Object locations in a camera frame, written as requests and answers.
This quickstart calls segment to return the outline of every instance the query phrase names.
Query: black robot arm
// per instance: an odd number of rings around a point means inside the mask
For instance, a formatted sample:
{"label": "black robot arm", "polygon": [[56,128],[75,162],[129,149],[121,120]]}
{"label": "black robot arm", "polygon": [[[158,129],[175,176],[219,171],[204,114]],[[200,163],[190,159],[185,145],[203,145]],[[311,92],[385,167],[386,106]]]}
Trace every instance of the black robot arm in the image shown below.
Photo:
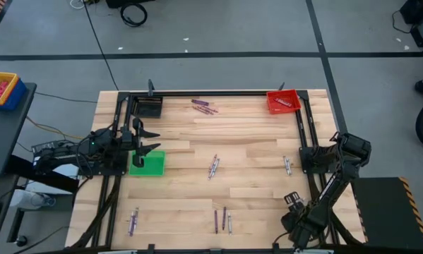
{"label": "black robot arm", "polygon": [[335,164],[336,170],[317,199],[304,206],[297,193],[285,196],[290,212],[282,217],[282,225],[294,247],[305,249],[307,243],[322,234],[329,221],[336,220],[336,229],[344,238],[356,243],[348,231],[333,214],[332,206],[345,191],[351,180],[359,177],[359,168],[366,165],[371,154],[370,142],[349,133],[336,133],[331,139],[336,144],[330,147],[315,147],[308,155],[310,164]]}
{"label": "black robot arm", "polygon": [[[46,174],[58,166],[73,164],[81,170],[81,174],[92,176],[101,174],[102,168],[112,171],[126,168],[128,151],[136,151],[133,165],[143,167],[143,157],[160,144],[143,145],[141,138],[158,137],[157,133],[149,133],[143,129],[140,119],[133,120],[133,134],[127,126],[120,129],[121,136],[115,138],[109,128],[91,132],[79,143],[68,140],[53,141],[33,147],[34,170],[37,174]],[[121,175],[114,170],[114,175]]]}

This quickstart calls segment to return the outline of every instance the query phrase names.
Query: green container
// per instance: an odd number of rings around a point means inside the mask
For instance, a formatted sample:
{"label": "green container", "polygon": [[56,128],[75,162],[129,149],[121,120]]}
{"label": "green container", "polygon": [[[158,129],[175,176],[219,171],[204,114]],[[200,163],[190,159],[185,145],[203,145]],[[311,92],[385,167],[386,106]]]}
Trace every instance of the green container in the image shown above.
{"label": "green container", "polygon": [[130,176],[163,176],[165,165],[165,151],[151,151],[143,157],[144,167],[138,168],[133,165],[133,156],[130,156],[130,167],[128,175]]}

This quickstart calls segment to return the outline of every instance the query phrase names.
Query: wooden table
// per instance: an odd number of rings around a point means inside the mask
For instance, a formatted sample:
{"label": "wooden table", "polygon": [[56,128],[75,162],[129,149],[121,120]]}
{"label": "wooden table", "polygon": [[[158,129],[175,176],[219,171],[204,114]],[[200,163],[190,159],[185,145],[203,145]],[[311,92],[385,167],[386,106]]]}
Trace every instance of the wooden table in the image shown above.
{"label": "wooden table", "polygon": [[[332,145],[328,139],[336,127],[327,92],[309,90],[309,96],[319,143]],[[219,114],[192,109],[191,99],[210,102]],[[110,125],[116,100],[117,92],[100,93],[93,130]],[[147,131],[161,135],[144,144],[161,143],[158,149],[167,153],[165,175],[122,178],[113,250],[147,249],[149,243],[156,249],[272,248],[275,237],[285,232],[280,223],[287,213],[283,196],[297,191],[310,200],[298,154],[296,117],[269,114],[264,96],[164,97],[161,119],[143,122]],[[309,138],[308,126],[305,129]],[[208,167],[215,154],[220,164],[209,181]],[[290,158],[291,176],[286,174],[282,156]],[[95,216],[101,183],[102,177],[95,176],[77,194],[66,246],[79,239]],[[129,216],[136,207],[140,210],[138,226],[129,237]],[[227,226],[222,230],[223,207],[232,214],[232,236]],[[218,234],[214,210],[218,210]],[[353,236],[364,242],[350,187],[334,211]],[[106,228],[105,217],[100,244],[104,244]],[[281,248],[292,246],[287,236],[279,244]]]}

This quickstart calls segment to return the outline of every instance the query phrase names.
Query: red tray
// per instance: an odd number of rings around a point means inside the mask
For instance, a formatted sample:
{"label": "red tray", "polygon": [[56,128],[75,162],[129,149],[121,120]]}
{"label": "red tray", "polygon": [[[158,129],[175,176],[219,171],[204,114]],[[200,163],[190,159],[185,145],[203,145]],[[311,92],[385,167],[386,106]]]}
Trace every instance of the red tray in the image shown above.
{"label": "red tray", "polygon": [[[266,99],[268,100],[269,113],[271,114],[290,113],[301,109],[301,103],[297,97],[296,90],[267,92]],[[291,107],[276,102],[274,99],[281,99],[284,102],[288,102],[291,104]]]}

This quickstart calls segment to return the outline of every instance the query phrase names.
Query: gray floor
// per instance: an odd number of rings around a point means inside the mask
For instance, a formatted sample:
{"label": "gray floor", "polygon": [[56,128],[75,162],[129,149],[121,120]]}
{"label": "gray floor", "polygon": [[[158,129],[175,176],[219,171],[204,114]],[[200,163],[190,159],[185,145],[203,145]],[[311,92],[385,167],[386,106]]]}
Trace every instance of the gray floor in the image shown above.
{"label": "gray floor", "polygon": [[[0,55],[99,54],[84,10],[69,0],[13,1],[0,24]],[[391,27],[391,14],[404,0],[313,0],[328,52],[416,52],[411,36]],[[305,0],[157,0],[144,4],[148,21],[126,27],[119,12],[105,1],[89,11],[106,54],[188,52],[317,52]],[[399,27],[407,29],[397,16]],[[329,59],[348,130],[370,140],[370,164],[361,175],[405,176],[409,179],[423,219],[423,146],[415,117],[423,97],[413,84],[423,79],[422,58]],[[122,90],[145,89],[151,78],[157,89],[328,88],[320,58],[214,58],[110,60]],[[103,60],[0,61],[0,71],[18,73],[38,91],[72,99],[97,99],[113,90]],[[36,95],[29,116],[72,135],[85,135],[95,106]],[[25,146],[59,138],[23,127]],[[14,152],[32,159],[17,147]],[[22,234],[33,243],[59,226],[71,212],[28,214]],[[0,253],[18,250],[5,243]],[[59,250],[66,231],[34,248]]]}

